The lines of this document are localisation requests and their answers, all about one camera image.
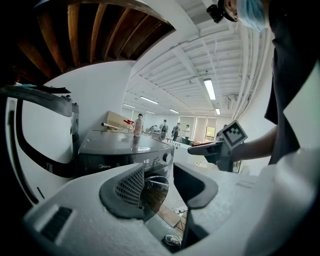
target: fluorescent light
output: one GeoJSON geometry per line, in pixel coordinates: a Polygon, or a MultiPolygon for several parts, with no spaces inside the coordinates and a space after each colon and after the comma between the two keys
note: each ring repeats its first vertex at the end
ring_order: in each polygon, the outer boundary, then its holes
{"type": "Polygon", "coordinates": [[[179,112],[177,112],[177,111],[175,111],[175,110],[173,110],[173,109],[170,109],[170,111],[179,114],[179,112]]]}
{"type": "Polygon", "coordinates": [[[144,100],[146,100],[146,101],[148,101],[148,102],[152,102],[152,103],[154,103],[154,104],[159,104],[158,102],[155,102],[155,101],[153,101],[153,100],[151,100],[151,99],[148,99],[148,98],[145,98],[145,97],[143,97],[143,96],[140,96],[140,98],[141,98],[141,99],[144,99],[144,100]]]}
{"type": "Polygon", "coordinates": [[[205,84],[206,90],[208,91],[210,99],[211,100],[215,100],[216,99],[216,94],[215,94],[214,86],[212,84],[212,80],[211,79],[205,79],[204,80],[204,84],[205,84]]]}
{"type": "Polygon", "coordinates": [[[124,106],[127,106],[127,107],[130,107],[130,108],[136,108],[135,106],[130,106],[130,105],[127,105],[127,104],[123,104],[124,106]]]}

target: white ceiling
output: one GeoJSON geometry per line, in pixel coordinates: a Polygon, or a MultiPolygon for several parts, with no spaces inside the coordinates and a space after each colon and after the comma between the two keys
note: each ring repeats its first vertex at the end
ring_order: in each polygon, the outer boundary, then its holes
{"type": "MultiPolygon", "coordinates": [[[[153,0],[148,1],[151,2],[150,6],[157,11],[156,3],[153,0]]],[[[167,5],[171,1],[173,0],[165,0],[167,5]]],[[[246,94],[246,88],[241,90],[244,39],[241,37],[243,34],[240,33],[240,30],[243,28],[236,27],[236,23],[227,22],[225,19],[219,24],[214,23],[206,12],[206,6],[210,3],[211,0],[176,0],[174,2],[172,8],[182,8],[179,11],[184,11],[185,18],[192,20],[196,26],[197,35],[186,36],[187,39],[179,43],[173,42],[170,49],[164,49],[161,54],[155,56],[152,51],[161,52],[159,48],[163,45],[163,43],[158,43],[138,60],[137,64],[140,62],[139,66],[143,68],[131,76],[124,104],[156,114],[172,114],[169,109],[174,109],[180,114],[215,115],[215,108],[220,108],[222,116],[231,117],[235,109],[227,108],[227,98],[238,99],[240,96],[241,99],[241,96],[245,95],[245,102],[237,117],[242,113],[248,104],[247,99],[255,91],[255,80],[257,80],[260,68],[263,68],[264,48],[270,37],[267,36],[267,32],[259,35],[257,68],[252,73],[254,83],[248,88],[246,94]],[[210,100],[205,88],[204,79],[208,78],[212,80],[216,100],[210,100]],[[141,99],[140,96],[159,104],[141,99]]],[[[170,45],[169,40],[172,40],[173,36],[175,35],[168,36],[163,41],[170,45]]],[[[247,74],[249,75],[251,60],[254,56],[253,33],[249,29],[245,42],[248,45],[247,74]]]]}

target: washing machine lid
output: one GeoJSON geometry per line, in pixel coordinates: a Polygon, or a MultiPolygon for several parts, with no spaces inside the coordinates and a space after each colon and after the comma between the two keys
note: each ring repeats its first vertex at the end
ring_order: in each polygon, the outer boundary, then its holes
{"type": "Polygon", "coordinates": [[[0,95],[38,104],[66,117],[72,116],[71,100],[68,101],[45,91],[21,86],[4,86],[0,88],[0,95]]]}
{"type": "Polygon", "coordinates": [[[80,149],[87,155],[134,155],[171,149],[173,146],[144,136],[134,137],[132,133],[91,130],[80,149]]]}

